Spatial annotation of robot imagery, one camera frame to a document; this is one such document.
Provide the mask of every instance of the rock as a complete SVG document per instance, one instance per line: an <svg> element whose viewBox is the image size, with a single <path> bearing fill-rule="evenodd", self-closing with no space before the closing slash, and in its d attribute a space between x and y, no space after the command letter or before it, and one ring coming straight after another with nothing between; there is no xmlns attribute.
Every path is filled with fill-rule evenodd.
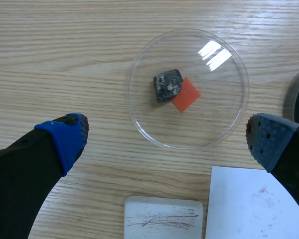
<svg viewBox="0 0 299 239"><path fill-rule="evenodd" d="M183 78L178 70L163 72L154 76L154 88L158 103L169 101L181 91Z"/></svg>

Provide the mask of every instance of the wooden table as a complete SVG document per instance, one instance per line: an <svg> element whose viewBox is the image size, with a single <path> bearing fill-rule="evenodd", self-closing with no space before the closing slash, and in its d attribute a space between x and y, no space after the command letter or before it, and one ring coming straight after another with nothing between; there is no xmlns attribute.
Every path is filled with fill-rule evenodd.
<svg viewBox="0 0 299 239"><path fill-rule="evenodd" d="M147 141L126 107L134 57L177 28L226 39L250 77L237 130L196 154ZM82 157L49 194L29 238L121 239L131 195L199 200L206 215L212 165L260 168L245 123L257 112L281 115L298 71L299 0L0 1L0 149L68 112L85 114L91 128Z"/></svg>

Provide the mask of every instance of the white paper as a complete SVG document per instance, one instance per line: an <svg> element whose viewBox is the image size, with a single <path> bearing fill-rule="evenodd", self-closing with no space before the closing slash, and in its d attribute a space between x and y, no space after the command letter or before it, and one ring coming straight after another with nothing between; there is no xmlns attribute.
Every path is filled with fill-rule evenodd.
<svg viewBox="0 0 299 239"><path fill-rule="evenodd" d="M299 206L264 170L213 167L206 239L299 239Z"/></svg>
<svg viewBox="0 0 299 239"><path fill-rule="evenodd" d="M124 239L201 239L203 205L198 201L128 197Z"/></svg>

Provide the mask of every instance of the petri dish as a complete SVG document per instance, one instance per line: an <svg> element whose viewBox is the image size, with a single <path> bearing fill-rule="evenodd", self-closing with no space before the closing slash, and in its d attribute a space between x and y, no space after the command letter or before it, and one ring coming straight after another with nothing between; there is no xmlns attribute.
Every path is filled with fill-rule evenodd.
<svg viewBox="0 0 299 239"><path fill-rule="evenodd" d="M201 96L184 112L158 103L153 77L177 69ZM223 39L207 31L165 33L135 58L127 80L127 104L139 132L174 151L203 151L223 141L244 115L249 80L243 61Z"/></svg>

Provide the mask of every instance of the orange paper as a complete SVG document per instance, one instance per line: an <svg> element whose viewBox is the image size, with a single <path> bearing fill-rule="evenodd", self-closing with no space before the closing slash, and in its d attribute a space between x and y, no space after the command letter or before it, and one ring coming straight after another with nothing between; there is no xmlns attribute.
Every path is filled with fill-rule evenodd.
<svg viewBox="0 0 299 239"><path fill-rule="evenodd" d="M199 91L186 77L181 84L180 93L171 101L178 108L180 112L184 112L192 103L200 97Z"/></svg>

